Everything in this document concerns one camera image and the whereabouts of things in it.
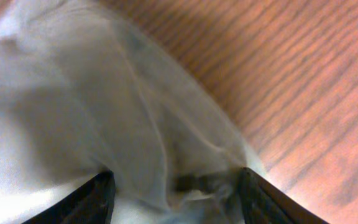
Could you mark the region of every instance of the gray cloth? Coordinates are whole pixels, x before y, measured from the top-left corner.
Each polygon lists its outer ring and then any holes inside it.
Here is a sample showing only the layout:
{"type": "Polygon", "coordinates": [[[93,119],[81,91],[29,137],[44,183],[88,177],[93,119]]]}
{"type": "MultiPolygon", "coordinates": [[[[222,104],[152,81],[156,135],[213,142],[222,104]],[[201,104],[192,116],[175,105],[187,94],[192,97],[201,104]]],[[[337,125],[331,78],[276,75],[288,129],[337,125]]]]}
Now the gray cloth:
{"type": "Polygon", "coordinates": [[[19,0],[0,20],[0,223],[106,169],[119,192],[112,223],[197,223],[202,207],[178,218],[193,198],[173,179],[244,166],[264,175],[198,84],[94,1],[19,0]]]}

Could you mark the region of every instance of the brown wood surface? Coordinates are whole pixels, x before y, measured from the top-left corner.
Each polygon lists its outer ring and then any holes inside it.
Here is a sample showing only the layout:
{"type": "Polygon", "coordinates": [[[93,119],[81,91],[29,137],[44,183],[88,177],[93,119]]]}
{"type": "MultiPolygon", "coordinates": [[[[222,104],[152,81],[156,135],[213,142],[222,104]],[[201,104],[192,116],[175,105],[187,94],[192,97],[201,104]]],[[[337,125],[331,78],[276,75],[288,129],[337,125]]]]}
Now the brown wood surface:
{"type": "Polygon", "coordinates": [[[358,223],[358,0],[103,1],[204,85],[274,185],[358,223]]]}

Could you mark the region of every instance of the cloth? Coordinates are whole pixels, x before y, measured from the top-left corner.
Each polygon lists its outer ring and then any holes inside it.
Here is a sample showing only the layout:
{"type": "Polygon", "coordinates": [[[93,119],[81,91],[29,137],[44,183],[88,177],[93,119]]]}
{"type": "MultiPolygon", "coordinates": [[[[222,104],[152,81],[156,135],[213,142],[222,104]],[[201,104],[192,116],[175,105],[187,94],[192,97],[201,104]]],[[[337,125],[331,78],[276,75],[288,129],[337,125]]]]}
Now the cloth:
{"type": "Polygon", "coordinates": [[[0,20],[0,223],[106,169],[122,195],[112,223],[197,223],[202,206],[177,213],[175,178],[244,166],[264,175],[197,83],[94,1],[19,0],[0,20]]]}

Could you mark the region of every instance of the tabletop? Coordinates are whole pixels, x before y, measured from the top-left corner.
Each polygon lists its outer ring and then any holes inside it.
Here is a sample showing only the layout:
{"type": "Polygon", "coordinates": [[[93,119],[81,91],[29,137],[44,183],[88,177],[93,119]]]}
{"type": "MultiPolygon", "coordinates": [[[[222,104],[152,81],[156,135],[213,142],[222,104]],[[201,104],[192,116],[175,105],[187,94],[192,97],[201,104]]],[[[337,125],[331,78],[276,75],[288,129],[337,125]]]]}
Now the tabletop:
{"type": "Polygon", "coordinates": [[[328,222],[358,223],[358,0],[102,2],[205,87],[273,185],[328,222]]]}

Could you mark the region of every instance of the garment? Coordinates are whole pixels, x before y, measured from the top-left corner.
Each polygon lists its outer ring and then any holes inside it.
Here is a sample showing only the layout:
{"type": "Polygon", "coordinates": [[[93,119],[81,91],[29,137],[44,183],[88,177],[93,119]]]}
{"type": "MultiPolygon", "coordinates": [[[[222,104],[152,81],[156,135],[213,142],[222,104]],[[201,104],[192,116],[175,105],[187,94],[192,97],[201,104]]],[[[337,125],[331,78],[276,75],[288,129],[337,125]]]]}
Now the garment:
{"type": "Polygon", "coordinates": [[[94,1],[19,0],[0,21],[0,222],[30,218],[102,170],[123,195],[114,217],[173,222],[176,177],[244,166],[264,175],[200,86],[94,1]]]}

